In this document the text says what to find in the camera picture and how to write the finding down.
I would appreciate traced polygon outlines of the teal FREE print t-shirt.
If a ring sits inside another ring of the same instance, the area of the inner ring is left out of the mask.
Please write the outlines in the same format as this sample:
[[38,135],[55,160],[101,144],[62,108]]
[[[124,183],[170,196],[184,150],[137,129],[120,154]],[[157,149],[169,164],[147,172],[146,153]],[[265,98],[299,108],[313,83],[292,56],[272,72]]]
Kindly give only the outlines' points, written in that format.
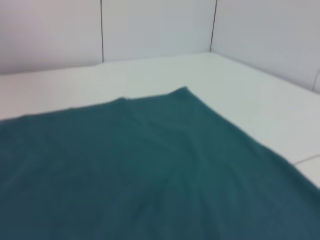
[[320,189],[181,88],[0,121],[0,240],[320,240]]

